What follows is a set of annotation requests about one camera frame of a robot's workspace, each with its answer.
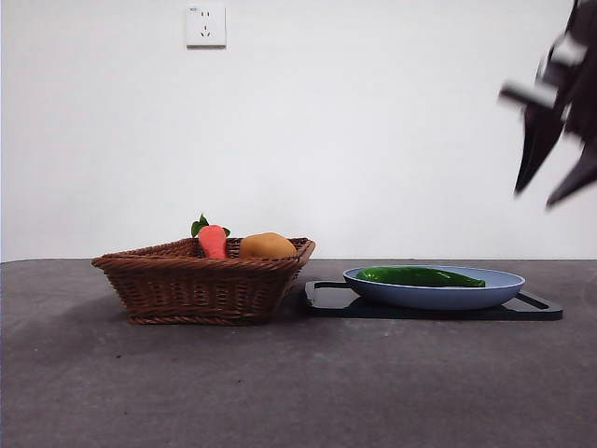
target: black cutting board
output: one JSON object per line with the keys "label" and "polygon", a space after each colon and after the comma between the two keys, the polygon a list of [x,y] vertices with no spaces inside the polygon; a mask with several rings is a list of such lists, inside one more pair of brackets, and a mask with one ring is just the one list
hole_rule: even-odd
{"label": "black cutting board", "polygon": [[520,291],[503,305],[482,310],[435,311],[391,306],[359,297],[344,282],[309,282],[305,285],[311,314],[323,317],[430,320],[558,320],[562,307]]}

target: blue plate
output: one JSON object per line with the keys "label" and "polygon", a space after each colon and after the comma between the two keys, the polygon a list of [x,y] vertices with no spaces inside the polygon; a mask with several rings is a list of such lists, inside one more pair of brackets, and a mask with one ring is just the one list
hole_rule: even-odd
{"label": "blue plate", "polygon": [[479,310],[490,308],[514,298],[524,285],[524,278],[514,273],[464,266],[431,264],[409,266],[442,269],[451,273],[482,279],[485,280],[485,287],[409,287],[369,282],[356,278],[361,269],[371,266],[349,269],[343,275],[351,289],[367,300],[423,310]]}

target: green pepper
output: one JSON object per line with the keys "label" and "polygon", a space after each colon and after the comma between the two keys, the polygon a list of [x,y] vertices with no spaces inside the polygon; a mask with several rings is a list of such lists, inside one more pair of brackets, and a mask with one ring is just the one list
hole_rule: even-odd
{"label": "green pepper", "polygon": [[359,271],[356,278],[411,287],[485,287],[485,280],[422,266],[372,266]]}

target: electrical socket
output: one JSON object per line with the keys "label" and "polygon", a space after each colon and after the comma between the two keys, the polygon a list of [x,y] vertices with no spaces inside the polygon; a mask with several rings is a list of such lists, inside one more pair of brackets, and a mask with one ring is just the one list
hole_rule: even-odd
{"label": "electrical socket", "polygon": [[215,3],[200,3],[187,8],[187,48],[224,48],[226,46],[226,8]]}

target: carrot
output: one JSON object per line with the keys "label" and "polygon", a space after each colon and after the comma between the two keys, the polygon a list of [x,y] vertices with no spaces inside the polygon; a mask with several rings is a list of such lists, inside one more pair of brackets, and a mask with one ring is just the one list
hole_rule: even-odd
{"label": "carrot", "polygon": [[226,232],[217,224],[201,227],[199,244],[208,259],[225,259]]}
{"label": "carrot", "polygon": [[208,259],[225,259],[226,238],[230,231],[216,224],[210,225],[201,213],[199,221],[194,221],[190,226],[190,236],[199,235],[199,244]]}

